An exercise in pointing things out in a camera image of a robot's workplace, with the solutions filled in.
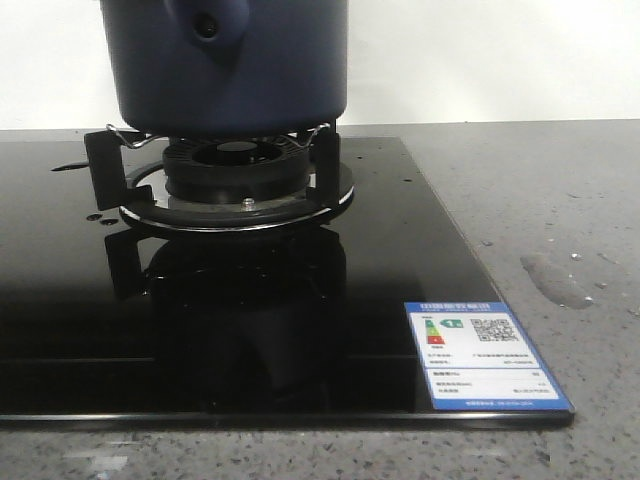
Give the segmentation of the dark blue cooking pot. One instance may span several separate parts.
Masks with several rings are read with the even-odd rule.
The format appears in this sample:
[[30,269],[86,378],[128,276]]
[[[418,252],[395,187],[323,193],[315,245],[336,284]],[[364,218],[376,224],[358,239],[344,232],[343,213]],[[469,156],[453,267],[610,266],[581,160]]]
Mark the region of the dark blue cooking pot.
[[344,1],[104,1],[120,114],[174,137],[278,134],[347,104]]

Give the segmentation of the black round gas burner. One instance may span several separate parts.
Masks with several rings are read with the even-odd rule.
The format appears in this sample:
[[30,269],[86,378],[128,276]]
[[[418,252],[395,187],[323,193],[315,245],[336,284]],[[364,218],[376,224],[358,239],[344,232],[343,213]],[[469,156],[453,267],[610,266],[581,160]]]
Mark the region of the black round gas burner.
[[184,140],[163,151],[168,192],[203,203],[263,201],[294,193],[307,185],[310,167],[307,149],[266,140]]

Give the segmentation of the black glass gas stove top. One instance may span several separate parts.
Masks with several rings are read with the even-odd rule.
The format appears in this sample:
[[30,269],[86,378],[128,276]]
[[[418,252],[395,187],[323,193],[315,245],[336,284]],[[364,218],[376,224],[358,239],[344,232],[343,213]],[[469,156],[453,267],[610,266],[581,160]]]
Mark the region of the black glass gas stove top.
[[96,210],[80,141],[3,141],[2,426],[570,424],[432,406],[405,304],[503,300],[400,140],[342,157],[355,199],[326,226],[164,240]]

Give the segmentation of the blue energy label sticker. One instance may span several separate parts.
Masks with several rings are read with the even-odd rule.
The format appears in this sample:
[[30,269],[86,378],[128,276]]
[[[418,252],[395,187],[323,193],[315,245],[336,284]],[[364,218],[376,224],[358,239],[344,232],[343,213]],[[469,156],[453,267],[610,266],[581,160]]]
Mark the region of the blue energy label sticker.
[[443,411],[572,411],[503,302],[407,302],[432,406]]

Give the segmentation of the black metal pot support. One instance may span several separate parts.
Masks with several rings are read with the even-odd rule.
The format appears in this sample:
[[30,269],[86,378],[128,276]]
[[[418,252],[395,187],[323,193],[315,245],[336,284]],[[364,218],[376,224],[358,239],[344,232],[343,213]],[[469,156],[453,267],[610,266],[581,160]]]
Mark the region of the black metal pot support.
[[163,151],[132,171],[126,171],[122,150],[140,149],[154,141],[141,132],[121,131],[109,125],[85,136],[84,143],[99,210],[119,210],[123,220],[154,236],[232,235],[327,222],[344,212],[354,196],[351,170],[340,160],[341,138],[331,124],[296,134],[236,138],[172,137],[164,150],[184,140],[266,140],[279,146],[305,148],[311,162],[307,185],[288,195],[257,201],[218,204],[183,200],[166,188]]

